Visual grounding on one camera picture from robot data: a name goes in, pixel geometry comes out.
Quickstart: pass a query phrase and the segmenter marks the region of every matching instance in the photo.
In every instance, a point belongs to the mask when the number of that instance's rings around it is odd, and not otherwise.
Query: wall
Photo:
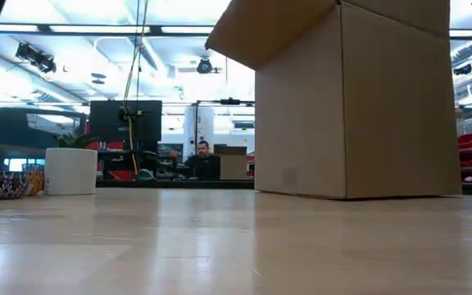
[[[184,143],[183,134],[162,134],[161,143]],[[214,144],[227,144],[235,147],[247,146],[247,153],[254,152],[254,134],[214,134]]]

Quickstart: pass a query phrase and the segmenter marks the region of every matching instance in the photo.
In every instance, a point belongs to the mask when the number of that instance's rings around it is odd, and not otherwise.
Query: small box
[[[215,146],[214,153],[220,157],[221,180],[248,179],[246,147]]]
[[[256,70],[256,189],[461,192],[449,0],[233,0],[206,42]]]

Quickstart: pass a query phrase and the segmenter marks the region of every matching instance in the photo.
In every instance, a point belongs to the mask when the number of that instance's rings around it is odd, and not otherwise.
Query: desk
[[[142,163],[141,169],[149,169],[154,174],[157,168],[158,154],[149,151],[136,153],[141,155],[141,159],[138,159]],[[110,171],[134,170],[131,155],[132,151],[98,151],[98,161],[102,161],[103,178],[110,179]]]
[[[168,180],[148,181],[98,180],[98,188],[187,188],[187,189],[254,189],[254,180]]]

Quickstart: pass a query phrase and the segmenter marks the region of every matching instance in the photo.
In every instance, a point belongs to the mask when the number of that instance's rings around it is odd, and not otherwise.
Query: hanging cable
[[[131,155],[132,155],[132,162],[134,166],[134,174],[138,174],[138,161],[136,157],[136,152],[132,151],[138,151],[138,144],[136,143],[136,146],[134,146],[134,136],[132,132],[132,128],[134,127],[134,124],[132,122],[132,118],[130,117],[131,114],[128,112],[127,108],[127,100],[129,98],[129,92],[130,92],[130,85],[132,83],[132,77],[134,73],[134,65],[136,64],[136,58],[138,58],[138,88],[137,88],[137,93],[136,93],[136,98],[138,99],[139,97],[139,72],[141,70],[141,49],[143,46],[143,38],[145,36],[145,26],[147,24],[147,9],[148,9],[148,0],[145,0],[145,8],[144,8],[144,13],[143,13],[143,25],[142,25],[142,31],[141,31],[141,38],[138,41],[138,26],[139,26],[139,4],[140,0],[138,0],[138,7],[137,7],[137,15],[136,15],[136,32],[134,34],[134,54],[133,54],[133,59],[132,59],[132,65],[130,66],[130,71],[129,71],[129,76],[127,78],[127,85],[125,86],[125,95],[123,97],[123,109],[125,113],[127,114],[127,119],[129,121],[129,143],[130,143],[130,150],[131,150]]]

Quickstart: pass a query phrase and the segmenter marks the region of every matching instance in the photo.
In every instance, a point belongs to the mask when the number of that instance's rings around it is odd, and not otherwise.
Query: security camera
[[[209,74],[212,72],[211,60],[207,57],[204,57],[200,60],[200,64],[197,65],[197,72],[200,74]]]

